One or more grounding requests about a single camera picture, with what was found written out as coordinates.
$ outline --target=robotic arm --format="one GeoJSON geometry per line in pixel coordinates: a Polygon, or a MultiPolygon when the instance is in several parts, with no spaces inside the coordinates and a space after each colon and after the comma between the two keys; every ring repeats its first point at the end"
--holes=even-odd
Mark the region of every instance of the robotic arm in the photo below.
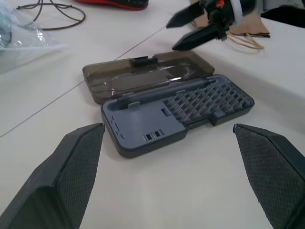
{"type": "Polygon", "coordinates": [[[270,10],[284,4],[303,6],[305,0],[199,0],[188,8],[177,12],[166,27],[181,27],[205,13],[208,14],[209,25],[207,27],[184,35],[173,46],[173,50],[186,51],[213,39],[225,40],[229,27],[233,23],[240,24],[244,16],[256,9],[270,10]]]}

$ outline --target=black cable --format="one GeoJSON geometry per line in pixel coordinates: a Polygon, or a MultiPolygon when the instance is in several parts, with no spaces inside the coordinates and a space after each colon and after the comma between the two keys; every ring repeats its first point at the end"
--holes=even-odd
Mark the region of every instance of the black cable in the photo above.
{"type": "Polygon", "coordinates": [[[17,10],[32,10],[36,7],[40,6],[39,8],[39,11],[38,11],[38,14],[36,15],[36,17],[33,19],[33,21],[36,21],[40,14],[41,14],[41,11],[42,11],[42,7],[43,6],[54,6],[61,14],[63,14],[64,16],[66,16],[67,18],[70,18],[71,20],[74,20],[74,21],[77,21],[76,23],[72,24],[72,25],[67,25],[67,26],[62,26],[62,27],[56,27],[56,28],[42,28],[43,30],[45,31],[53,31],[53,30],[63,30],[63,29],[67,29],[67,28],[71,28],[71,27],[74,27],[76,25],[79,25],[81,24],[85,19],[86,19],[86,14],[83,10],[79,9],[79,8],[76,8],[72,5],[66,5],[66,4],[59,4],[59,3],[54,3],[53,0],[50,0],[50,3],[44,3],[43,0],[38,0],[37,3],[34,3],[34,4],[28,4],[28,5],[23,5],[23,6],[18,6],[16,9],[17,10]],[[68,8],[72,8],[72,9],[75,9],[79,12],[81,12],[83,14],[83,18],[82,19],[76,19],[76,18],[73,18],[69,15],[67,15],[66,13],[64,13],[61,9],[68,9],[68,8]]]}

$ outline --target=red shoe sole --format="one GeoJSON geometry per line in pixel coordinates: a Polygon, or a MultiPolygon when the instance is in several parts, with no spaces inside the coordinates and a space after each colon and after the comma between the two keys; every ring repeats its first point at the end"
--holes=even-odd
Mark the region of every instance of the red shoe sole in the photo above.
{"type": "Polygon", "coordinates": [[[137,8],[137,7],[127,6],[127,5],[124,5],[121,3],[113,2],[111,0],[77,0],[77,1],[84,2],[84,3],[112,5],[112,6],[117,6],[120,8],[127,9],[127,10],[144,10],[147,7],[146,6],[144,8],[137,8]]]}

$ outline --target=translucent brown lid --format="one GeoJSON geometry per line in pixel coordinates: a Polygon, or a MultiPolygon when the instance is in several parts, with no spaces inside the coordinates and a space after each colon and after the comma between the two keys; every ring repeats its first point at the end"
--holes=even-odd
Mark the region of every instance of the translucent brown lid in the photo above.
{"type": "Polygon", "coordinates": [[[126,93],[207,77],[215,69],[196,53],[188,51],[91,64],[82,71],[94,101],[103,105],[126,93]]]}

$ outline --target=table surface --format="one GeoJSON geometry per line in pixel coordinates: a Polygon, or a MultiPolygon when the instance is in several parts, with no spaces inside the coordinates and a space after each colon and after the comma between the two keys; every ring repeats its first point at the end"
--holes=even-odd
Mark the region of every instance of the table surface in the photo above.
{"type": "MultiPolygon", "coordinates": [[[[142,12],[73,4],[88,19],[69,33],[51,33],[67,50],[0,75],[0,212],[64,135],[102,122],[82,83],[83,66],[169,52],[190,31],[162,29],[185,0],[151,0],[142,12]]],[[[272,228],[249,185],[232,129],[235,123],[263,127],[305,148],[305,32],[264,23],[272,37],[257,39],[266,47],[259,54],[236,52],[221,41],[195,49],[255,99],[252,111],[132,160],[118,155],[106,131],[81,228],[272,228]]]]}

